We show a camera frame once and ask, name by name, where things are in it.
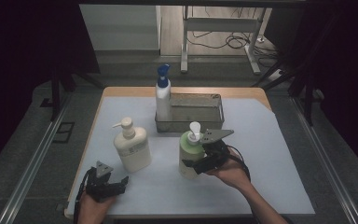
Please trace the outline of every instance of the metal tray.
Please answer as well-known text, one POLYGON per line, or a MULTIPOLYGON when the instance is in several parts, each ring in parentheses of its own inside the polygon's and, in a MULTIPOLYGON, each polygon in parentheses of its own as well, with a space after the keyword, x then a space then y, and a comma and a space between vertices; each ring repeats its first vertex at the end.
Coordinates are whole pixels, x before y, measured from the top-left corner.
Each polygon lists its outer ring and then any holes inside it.
POLYGON ((172 93, 172 120, 159 121, 155 116, 158 133, 184 133, 192 121, 206 129, 221 129, 225 121, 220 94, 172 93))

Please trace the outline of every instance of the gray floor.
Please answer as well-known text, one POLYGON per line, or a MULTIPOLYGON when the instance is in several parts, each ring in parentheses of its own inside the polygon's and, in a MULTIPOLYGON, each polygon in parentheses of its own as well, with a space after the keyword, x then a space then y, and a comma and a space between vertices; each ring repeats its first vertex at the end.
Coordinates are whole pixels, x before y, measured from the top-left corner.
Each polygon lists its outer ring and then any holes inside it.
MULTIPOLYGON (((172 64, 170 76, 173 86, 247 87, 257 80, 246 62, 236 61, 243 60, 239 58, 191 57, 193 67, 189 69, 189 74, 182 75, 179 72, 178 57, 117 56, 108 53, 98 55, 103 73, 92 76, 111 86, 154 86, 156 68, 161 63, 172 64)), ((52 143, 49 146, 32 186, 15 216, 14 223, 71 223, 71 220, 63 216, 63 208, 66 205, 102 94, 102 90, 93 87, 83 79, 77 76, 74 78, 78 87, 71 94, 69 105, 62 119, 62 122, 74 122, 74 131, 68 143, 52 143)), ((286 93, 289 84, 283 83, 270 90, 268 99, 316 211, 315 216, 289 217, 295 223, 350 223, 320 165, 310 138, 300 122, 296 107, 286 93)), ((51 108, 40 107, 43 99, 49 97, 48 83, 34 90, 33 103, 0 155, 0 214, 50 125, 51 108)), ((313 121, 314 129, 331 162, 358 208, 358 159, 324 117, 318 103, 313 106, 313 121)), ((64 137, 66 136, 62 134, 55 135, 56 140, 64 137)), ((117 223, 161 223, 163 221, 166 220, 117 220, 117 223)), ((242 223, 243 220, 234 218, 204 220, 204 222, 242 223)))

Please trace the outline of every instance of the table leg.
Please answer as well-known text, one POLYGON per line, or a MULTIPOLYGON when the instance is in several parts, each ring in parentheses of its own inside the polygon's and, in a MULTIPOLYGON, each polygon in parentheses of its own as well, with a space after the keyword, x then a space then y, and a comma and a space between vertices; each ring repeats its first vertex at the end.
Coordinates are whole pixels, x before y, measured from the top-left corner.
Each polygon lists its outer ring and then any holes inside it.
POLYGON ((249 44, 249 46, 245 46, 246 55, 248 56, 249 62, 252 66, 252 70, 254 71, 255 75, 260 75, 261 71, 260 68, 258 67, 257 60, 255 59, 253 51, 255 49, 255 41, 257 40, 258 34, 260 33, 261 25, 263 24, 265 14, 266 14, 266 9, 263 8, 261 14, 257 18, 256 28, 251 37, 251 43, 249 44))
POLYGON ((180 71, 182 73, 187 73, 187 19, 188 19, 188 6, 185 6, 184 13, 183 13, 182 59, 180 62, 180 71))

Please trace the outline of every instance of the white bottle cap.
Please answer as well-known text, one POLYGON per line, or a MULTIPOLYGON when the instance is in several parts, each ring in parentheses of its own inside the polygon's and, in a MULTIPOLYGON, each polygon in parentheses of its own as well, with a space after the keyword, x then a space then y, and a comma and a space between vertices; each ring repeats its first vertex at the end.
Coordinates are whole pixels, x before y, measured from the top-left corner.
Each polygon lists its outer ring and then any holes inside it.
POLYGON ((126 117, 121 120, 121 123, 113 125, 113 128, 121 126, 123 128, 123 136, 127 139, 133 138, 135 136, 135 130, 132 128, 132 119, 126 117))
POLYGON ((190 123, 190 130, 191 130, 191 132, 188 133, 188 135, 187 135, 187 142, 190 145, 196 145, 200 141, 201 125, 196 121, 191 122, 190 123))

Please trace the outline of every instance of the person's left hand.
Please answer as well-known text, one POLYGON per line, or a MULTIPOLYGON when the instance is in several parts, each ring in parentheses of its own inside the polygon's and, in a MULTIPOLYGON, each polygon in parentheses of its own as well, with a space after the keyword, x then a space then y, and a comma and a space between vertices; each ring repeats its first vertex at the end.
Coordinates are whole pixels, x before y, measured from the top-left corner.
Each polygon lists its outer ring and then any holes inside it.
POLYGON ((106 199, 103 203, 95 202, 86 191, 80 198, 79 224, 101 224, 109 207, 116 201, 116 196, 106 199))

